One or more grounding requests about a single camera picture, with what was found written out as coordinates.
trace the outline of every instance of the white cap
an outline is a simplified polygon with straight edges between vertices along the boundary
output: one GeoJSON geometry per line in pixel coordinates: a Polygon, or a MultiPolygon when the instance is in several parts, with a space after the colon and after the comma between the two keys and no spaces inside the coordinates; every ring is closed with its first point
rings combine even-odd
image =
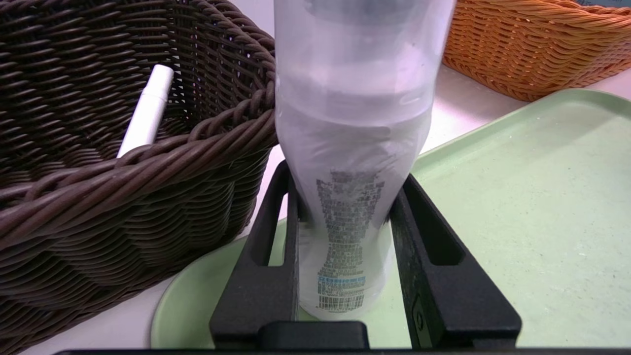
{"type": "Polygon", "coordinates": [[[149,81],[147,81],[147,86],[143,90],[143,95],[157,96],[166,101],[168,91],[171,89],[173,73],[173,69],[168,66],[156,64],[153,67],[149,81]]]}

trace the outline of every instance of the green tray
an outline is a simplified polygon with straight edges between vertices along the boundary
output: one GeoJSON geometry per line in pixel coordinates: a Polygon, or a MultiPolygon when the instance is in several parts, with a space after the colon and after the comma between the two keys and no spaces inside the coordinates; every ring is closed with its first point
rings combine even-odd
{"type": "MultiPolygon", "coordinates": [[[[519,346],[631,346],[630,117],[629,101],[566,90],[422,155],[412,170],[517,308],[519,346]]],[[[208,320],[243,245],[176,277],[152,347],[212,347],[208,320]]],[[[360,320],[372,347],[410,346],[396,268],[360,320]]]]}

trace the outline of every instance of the white marker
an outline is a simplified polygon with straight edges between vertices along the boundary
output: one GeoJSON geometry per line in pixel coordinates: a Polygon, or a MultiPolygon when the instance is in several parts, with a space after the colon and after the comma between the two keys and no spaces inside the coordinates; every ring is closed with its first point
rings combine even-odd
{"type": "Polygon", "coordinates": [[[147,86],[138,99],[134,115],[131,116],[117,158],[136,147],[153,143],[164,108],[167,106],[172,81],[173,69],[160,64],[153,67],[147,86]]]}

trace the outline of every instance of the barcode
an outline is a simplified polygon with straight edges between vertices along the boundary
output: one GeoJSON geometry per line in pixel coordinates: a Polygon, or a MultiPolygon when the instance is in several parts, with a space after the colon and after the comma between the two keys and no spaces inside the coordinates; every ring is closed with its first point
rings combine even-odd
{"type": "Polygon", "coordinates": [[[351,311],[362,304],[363,294],[352,297],[320,296],[320,308],[328,311],[351,311]]]}

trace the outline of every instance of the bottle label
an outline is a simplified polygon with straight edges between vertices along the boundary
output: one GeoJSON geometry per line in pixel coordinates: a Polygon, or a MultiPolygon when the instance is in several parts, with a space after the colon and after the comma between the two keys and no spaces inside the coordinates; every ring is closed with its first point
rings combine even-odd
{"type": "Polygon", "coordinates": [[[385,182],[374,172],[331,172],[316,182],[329,236],[326,261],[318,272],[319,307],[333,313],[363,305],[361,242],[366,236],[385,182]]]}

